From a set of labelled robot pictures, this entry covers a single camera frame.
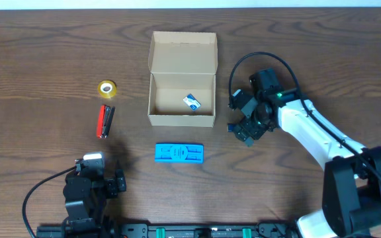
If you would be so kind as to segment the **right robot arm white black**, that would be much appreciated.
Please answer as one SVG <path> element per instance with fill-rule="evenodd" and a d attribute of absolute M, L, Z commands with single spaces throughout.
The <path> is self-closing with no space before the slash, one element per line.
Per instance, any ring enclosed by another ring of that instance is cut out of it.
<path fill-rule="evenodd" d="M 315 108 L 299 87 L 286 90 L 273 69 L 249 77 L 252 91 L 230 93 L 230 108 L 243 113 L 228 125 L 252 146 L 280 128 L 294 137 L 323 169 L 321 208 L 297 219 L 299 237 L 368 237 L 381 225 L 381 147 L 349 138 Z"/>

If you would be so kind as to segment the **yellow blue highlighter marker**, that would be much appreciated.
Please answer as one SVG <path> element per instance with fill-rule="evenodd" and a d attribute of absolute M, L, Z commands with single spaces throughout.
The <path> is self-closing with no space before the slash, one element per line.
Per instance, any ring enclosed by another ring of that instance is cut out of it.
<path fill-rule="evenodd" d="M 233 124 L 228 124 L 228 132 L 232 132 L 234 129 L 234 125 Z"/>

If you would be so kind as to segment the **small blue white box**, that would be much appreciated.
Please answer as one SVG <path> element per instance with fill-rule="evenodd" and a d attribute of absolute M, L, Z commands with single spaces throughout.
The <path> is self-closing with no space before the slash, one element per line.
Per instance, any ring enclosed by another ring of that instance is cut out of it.
<path fill-rule="evenodd" d="M 183 102 L 192 110 L 198 110 L 201 107 L 201 104 L 199 101 L 192 95 L 188 94 L 184 99 Z"/>

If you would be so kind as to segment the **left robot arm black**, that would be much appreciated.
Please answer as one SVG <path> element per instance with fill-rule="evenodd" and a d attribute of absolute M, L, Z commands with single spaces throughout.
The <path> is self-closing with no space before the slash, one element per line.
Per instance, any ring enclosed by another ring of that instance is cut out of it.
<path fill-rule="evenodd" d="M 104 178 L 101 166 L 80 165 L 69 173 L 63 188 L 68 217 L 62 222 L 62 237 L 122 237 L 117 223 L 105 214 L 107 200 L 126 191 L 124 171 Z"/>

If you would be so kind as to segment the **blue whiteboard duster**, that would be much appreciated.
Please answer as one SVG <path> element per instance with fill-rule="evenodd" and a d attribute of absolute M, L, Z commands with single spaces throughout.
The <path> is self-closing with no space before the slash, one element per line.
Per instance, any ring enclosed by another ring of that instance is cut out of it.
<path fill-rule="evenodd" d="M 157 143 L 154 160 L 157 163 L 202 164 L 204 146 L 194 143 Z"/>

